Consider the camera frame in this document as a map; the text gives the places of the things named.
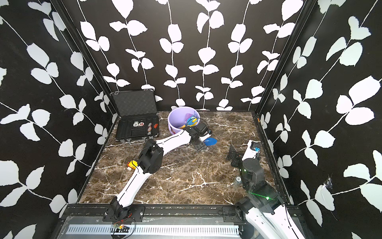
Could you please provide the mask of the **blue metal trowel wooden handle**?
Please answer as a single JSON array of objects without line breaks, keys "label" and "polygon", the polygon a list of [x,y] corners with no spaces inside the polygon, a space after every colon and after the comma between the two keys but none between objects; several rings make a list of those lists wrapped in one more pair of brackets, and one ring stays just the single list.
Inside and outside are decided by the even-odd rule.
[{"label": "blue metal trowel wooden handle", "polygon": [[209,138],[204,140],[204,143],[206,146],[213,146],[213,145],[217,144],[217,139],[209,137]]}]

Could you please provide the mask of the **blue rake yellow handle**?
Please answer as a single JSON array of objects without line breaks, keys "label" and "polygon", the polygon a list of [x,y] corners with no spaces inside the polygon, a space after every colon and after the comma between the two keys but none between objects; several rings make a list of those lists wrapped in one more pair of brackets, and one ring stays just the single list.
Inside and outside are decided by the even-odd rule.
[{"label": "blue rake yellow handle", "polygon": [[199,118],[196,116],[191,117],[189,120],[186,121],[186,126],[194,126],[198,124]]}]

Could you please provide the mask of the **yellow plastic square shovel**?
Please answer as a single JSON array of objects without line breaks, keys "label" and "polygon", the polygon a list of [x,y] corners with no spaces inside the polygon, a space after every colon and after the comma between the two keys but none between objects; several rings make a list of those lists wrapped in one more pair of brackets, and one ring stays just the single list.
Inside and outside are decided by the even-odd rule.
[{"label": "yellow plastic square shovel", "polygon": [[181,128],[185,128],[186,126],[194,126],[197,123],[198,123],[198,118],[190,117]]}]

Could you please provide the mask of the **purple scoop pink handle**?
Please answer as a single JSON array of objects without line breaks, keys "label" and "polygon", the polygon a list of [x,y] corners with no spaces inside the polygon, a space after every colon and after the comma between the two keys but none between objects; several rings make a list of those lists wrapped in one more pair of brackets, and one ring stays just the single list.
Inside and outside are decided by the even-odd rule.
[{"label": "purple scoop pink handle", "polygon": [[193,116],[194,116],[194,114],[187,113],[186,116],[185,116],[185,120],[189,120]]}]

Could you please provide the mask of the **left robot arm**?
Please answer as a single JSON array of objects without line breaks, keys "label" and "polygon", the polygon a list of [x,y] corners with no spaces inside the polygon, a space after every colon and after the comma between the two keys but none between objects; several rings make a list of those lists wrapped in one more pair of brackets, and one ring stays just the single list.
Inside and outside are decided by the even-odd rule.
[{"label": "left robot arm", "polygon": [[135,170],[122,191],[115,196],[106,211],[105,218],[121,221],[131,214],[130,206],[145,181],[162,167],[163,157],[170,151],[192,144],[197,150],[205,149],[204,140],[212,136],[212,130],[206,123],[186,126],[178,133],[160,140],[148,140],[138,155]]}]

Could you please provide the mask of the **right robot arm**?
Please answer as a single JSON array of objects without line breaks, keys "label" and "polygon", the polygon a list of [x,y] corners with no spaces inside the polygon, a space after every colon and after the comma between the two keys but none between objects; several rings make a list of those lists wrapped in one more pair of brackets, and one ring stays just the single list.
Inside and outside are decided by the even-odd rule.
[{"label": "right robot arm", "polygon": [[280,194],[265,180],[260,144],[249,141],[244,153],[230,146],[226,159],[240,173],[246,196],[235,204],[235,217],[253,229],[251,238],[305,239],[297,216],[292,216]]}]

